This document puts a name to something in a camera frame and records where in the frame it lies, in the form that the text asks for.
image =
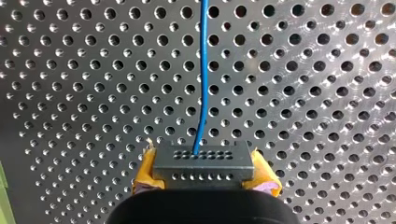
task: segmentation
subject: metal surface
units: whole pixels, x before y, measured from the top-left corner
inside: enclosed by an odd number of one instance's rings
[[[203,143],[261,149],[306,223],[394,223],[394,1],[210,6]],[[104,223],[144,138],[192,145],[199,8],[0,0],[0,156],[18,223]]]
[[[155,156],[153,176],[167,189],[241,189],[253,178],[253,162],[246,142],[234,146],[202,146],[192,155],[191,146],[161,143]]]

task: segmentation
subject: black object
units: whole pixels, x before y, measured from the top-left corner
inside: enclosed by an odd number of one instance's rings
[[[198,155],[192,155],[191,146],[168,141],[157,148],[152,175],[163,180],[166,189],[241,189],[243,181],[253,178],[247,142],[201,146]]]
[[[279,199],[255,190],[153,190],[122,202],[108,224],[299,224]]]

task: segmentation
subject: blue wire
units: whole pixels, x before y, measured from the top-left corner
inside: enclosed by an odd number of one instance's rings
[[[205,121],[207,115],[207,9],[209,8],[208,0],[201,0],[201,116],[198,125],[198,132],[195,136],[192,153],[197,155],[199,152],[199,143],[205,131]]]

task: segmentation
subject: perforated metal sheet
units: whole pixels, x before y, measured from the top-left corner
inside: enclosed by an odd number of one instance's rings
[[[304,223],[395,223],[394,4],[210,1],[202,143],[262,150]],[[0,155],[18,223],[104,223],[145,138],[192,145],[199,10],[0,0]]]

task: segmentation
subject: green surface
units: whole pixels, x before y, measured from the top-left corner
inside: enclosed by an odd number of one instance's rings
[[[6,188],[8,188],[6,174],[0,162],[0,224],[15,224]]]

